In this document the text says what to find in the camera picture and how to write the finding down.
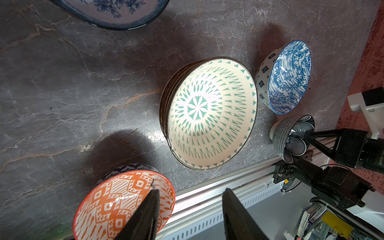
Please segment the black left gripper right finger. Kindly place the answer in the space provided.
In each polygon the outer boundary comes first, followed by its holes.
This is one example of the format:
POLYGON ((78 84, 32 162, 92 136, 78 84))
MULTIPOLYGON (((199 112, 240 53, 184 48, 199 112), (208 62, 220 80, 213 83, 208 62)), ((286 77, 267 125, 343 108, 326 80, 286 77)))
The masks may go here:
POLYGON ((268 237, 229 188, 223 193, 222 205, 227 240, 268 240, 268 237))

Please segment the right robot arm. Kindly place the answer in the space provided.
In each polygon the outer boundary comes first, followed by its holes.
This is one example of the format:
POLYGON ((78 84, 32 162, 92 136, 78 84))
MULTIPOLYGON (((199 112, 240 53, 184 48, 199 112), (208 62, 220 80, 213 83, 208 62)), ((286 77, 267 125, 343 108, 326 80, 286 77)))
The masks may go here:
POLYGON ((384 171, 384 89, 348 96, 352 111, 362 112, 369 131, 315 131, 314 118, 298 115, 275 123, 270 137, 281 161, 273 182, 296 179, 311 188, 313 201, 372 240, 384 237, 384 196, 353 172, 361 167, 384 171))

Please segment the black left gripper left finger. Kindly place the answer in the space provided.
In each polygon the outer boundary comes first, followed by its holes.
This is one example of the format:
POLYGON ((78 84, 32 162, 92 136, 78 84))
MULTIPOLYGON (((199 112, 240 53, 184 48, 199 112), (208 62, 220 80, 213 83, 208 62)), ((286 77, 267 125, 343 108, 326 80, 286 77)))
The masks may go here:
POLYGON ((160 192, 151 190, 115 240, 155 240, 160 211, 160 192))

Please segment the orange white pattern bowl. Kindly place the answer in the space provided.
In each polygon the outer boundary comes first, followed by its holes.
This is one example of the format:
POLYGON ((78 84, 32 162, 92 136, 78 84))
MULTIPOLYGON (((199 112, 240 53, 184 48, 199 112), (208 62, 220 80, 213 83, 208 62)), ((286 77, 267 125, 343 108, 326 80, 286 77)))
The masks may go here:
POLYGON ((150 190, 160 192, 157 220, 159 232, 175 207, 175 189, 162 174, 151 170, 131 170, 107 177, 85 197, 78 207, 73 234, 76 240, 112 240, 139 208, 150 190))

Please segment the dark flower-shaped bowl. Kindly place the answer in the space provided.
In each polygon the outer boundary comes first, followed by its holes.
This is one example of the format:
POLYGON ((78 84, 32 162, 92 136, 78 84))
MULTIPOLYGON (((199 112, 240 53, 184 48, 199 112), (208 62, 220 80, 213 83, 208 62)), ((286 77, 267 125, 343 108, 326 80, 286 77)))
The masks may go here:
POLYGON ((287 164, 294 164, 309 147, 304 140, 305 134, 313 133, 314 130, 315 121, 311 115, 298 115, 274 123, 269 137, 282 160, 287 164))

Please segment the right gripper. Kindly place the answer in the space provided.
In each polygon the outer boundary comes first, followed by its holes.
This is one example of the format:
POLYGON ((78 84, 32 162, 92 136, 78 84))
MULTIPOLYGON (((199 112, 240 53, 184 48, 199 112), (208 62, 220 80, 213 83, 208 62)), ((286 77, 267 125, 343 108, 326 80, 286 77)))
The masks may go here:
POLYGON ((338 129, 311 132, 304 135, 304 141, 313 145, 338 164, 350 168, 363 168, 380 174, 384 173, 384 140, 372 139, 361 130, 338 129), (337 138, 329 148, 317 139, 337 138))

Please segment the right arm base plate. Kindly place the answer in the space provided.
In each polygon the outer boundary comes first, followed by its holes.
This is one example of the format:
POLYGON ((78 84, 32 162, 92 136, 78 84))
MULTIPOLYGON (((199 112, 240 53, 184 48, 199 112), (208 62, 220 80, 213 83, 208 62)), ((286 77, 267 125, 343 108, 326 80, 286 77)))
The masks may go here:
POLYGON ((364 207, 363 197, 373 186, 350 170, 341 167, 322 169, 306 160, 295 164, 280 161, 275 166, 274 183, 290 177, 300 180, 312 189, 312 193, 331 206, 346 210, 353 206, 364 207))

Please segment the white green pattern bowl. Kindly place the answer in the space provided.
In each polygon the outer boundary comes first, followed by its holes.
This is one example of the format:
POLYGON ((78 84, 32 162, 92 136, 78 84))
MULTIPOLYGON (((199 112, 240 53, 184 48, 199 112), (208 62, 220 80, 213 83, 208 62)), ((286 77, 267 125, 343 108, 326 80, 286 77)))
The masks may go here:
POLYGON ((242 63, 225 57, 199 63, 170 102, 165 131, 172 153, 194 170, 223 165, 248 140, 257 106, 254 79, 242 63))

